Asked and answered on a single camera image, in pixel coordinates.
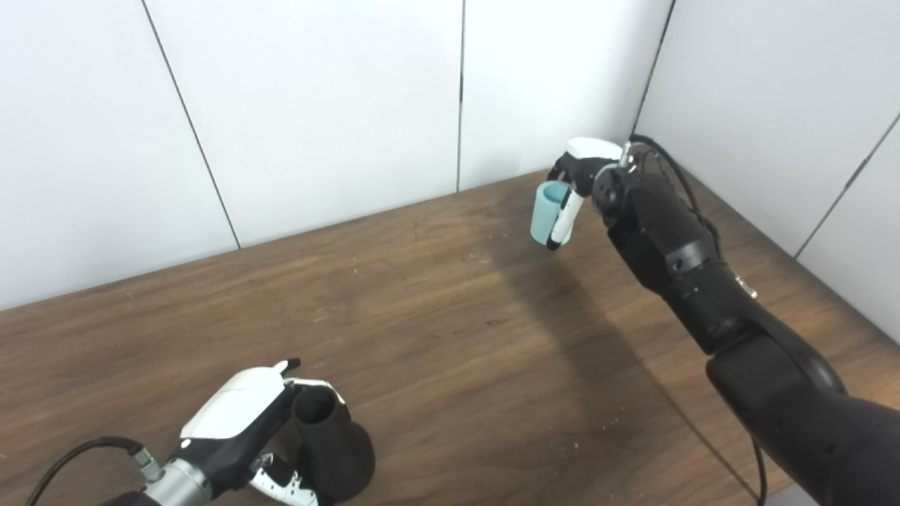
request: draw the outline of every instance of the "silver metal cylinder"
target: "silver metal cylinder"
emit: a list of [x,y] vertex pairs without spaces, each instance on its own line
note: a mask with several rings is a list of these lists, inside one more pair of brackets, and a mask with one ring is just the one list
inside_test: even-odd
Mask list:
[[212,488],[200,469],[179,458],[163,467],[162,478],[148,483],[144,494],[160,506],[203,506]]

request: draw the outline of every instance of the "wooden table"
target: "wooden table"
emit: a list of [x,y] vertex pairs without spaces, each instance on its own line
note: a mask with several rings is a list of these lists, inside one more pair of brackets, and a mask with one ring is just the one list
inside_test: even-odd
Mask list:
[[[99,435],[165,457],[231,375],[293,356],[373,436],[378,470],[354,505],[754,503],[749,438],[600,219],[586,208],[555,253],[529,237],[541,178],[0,313],[0,503],[23,503],[50,463]],[[854,393],[900,407],[900,348],[699,193],[762,302]],[[788,483],[769,471],[773,489]],[[96,450],[42,504],[140,483],[130,461]],[[252,490],[217,503],[273,504]]]

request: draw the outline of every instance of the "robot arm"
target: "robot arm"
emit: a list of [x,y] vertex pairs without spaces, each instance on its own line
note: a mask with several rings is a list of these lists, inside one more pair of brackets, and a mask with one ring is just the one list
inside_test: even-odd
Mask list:
[[755,301],[669,180],[626,158],[627,149],[592,160],[599,170],[576,177],[590,179],[594,209],[637,280],[711,356],[706,374],[741,424],[820,504],[900,504],[900,412],[849,396],[828,362]]

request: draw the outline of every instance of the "black cup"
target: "black cup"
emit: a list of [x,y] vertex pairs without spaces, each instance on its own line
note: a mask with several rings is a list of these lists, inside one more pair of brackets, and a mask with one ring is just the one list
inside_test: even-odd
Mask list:
[[372,440],[327,386],[307,386],[293,401],[292,415],[303,442],[298,470],[321,497],[352,499],[375,473]]

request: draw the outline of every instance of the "black cable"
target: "black cable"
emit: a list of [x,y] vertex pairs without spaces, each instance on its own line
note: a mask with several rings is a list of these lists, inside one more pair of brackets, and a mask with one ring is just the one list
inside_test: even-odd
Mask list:
[[657,163],[660,164],[660,172],[665,176],[666,173],[662,169],[662,163],[659,162],[658,155],[662,155],[662,157],[666,159],[666,162],[669,163],[669,167],[671,167],[672,172],[675,173],[675,176],[678,178],[679,183],[681,183],[681,187],[684,188],[684,193],[688,196],[691,212],[694,213],[694,216],[697,217],[697,220],[700,221],[700,224],[706,227],[706,229],[709,230],[709,233],[712,234],[713,242],[715,244],[715,253],[719,256],[719,258],[722,258],[722,237],[719,235],[719,230],[716,228],[716,226],[700,211],[700,204],[697,201],[697,197],[694,196],[694,189],[690,186],[688,178],[684,175],[684,167],[682,167],[681,164],[675,161],[675,158],[673,158],[669,154],[669,151],[666,151],[663,146],[657,144],[657,142],[650,137],[638,133],[633,133],[631,137],[628,138],[628,140],[634,143],[643,144],[650,148],[643,154],[643,157],[641,158],[642,172],[645,170],[644,164],[647,156],[650,153],[653,153],[653,157],[657,158]]
[[660,146],[656,143],[655,140],[638,133],[631,134],[631,137],[628,140],[632,142],[640,142],[641,144],[646,144],[651,147],[654,151],[661,154],[663,158],[669,162],[669,166],[672,167],[672,172],[675,173],[675,177],[678,178],[679,182],[681,182],[681,186],[684,187],[684,193],[688,195],[688,200],[690,201],[690,207],[694,210],[694,214],[702,215],[703,213],[700,211],[700,204],[697,203],[697,198],[694,196],[694,190],[691,189],[690,184],[688,183],[688,179],[684,176],[684,169],[678,162],[675,161],[669,151],[666,151],[663,146]]
[[762,459],[762,450],[760,445],[753,440],[753,454],[756,456],[756,466],[760,469],[760,496],[756,501],[756,506],[766,506],[766,498],[769,496],[769,480],[766,478],[766,463]]
[[56,476],[56,473],[62,469],[63,465],[68,464],[73,458],[85,453],[87,450],[91,448],[99,448],[99,447],[117,447],[122,448],[128,451],[128,455],[135,456],[141,450],[144,449],[144,445],[141,445],[139,442],[134,439],[128,438],[116,438],[113,436],[106,436],[103,438],[94,439],[91,441],[87,441],[86,443],[82,443],[77,447],[72,448],[68,451],[64,456],[62,456],[54,465],[44,473],[44,476],[41,477],[38,485],[34,487],[34,491],[29,496],[28,501],[25,502],[25,506],[34,506],[38,503],[38,499],[41,498],[41,494],[44,493],[44,489],[47,488],[47,485],[50,484],[50,480],[53,479],[53,476]]

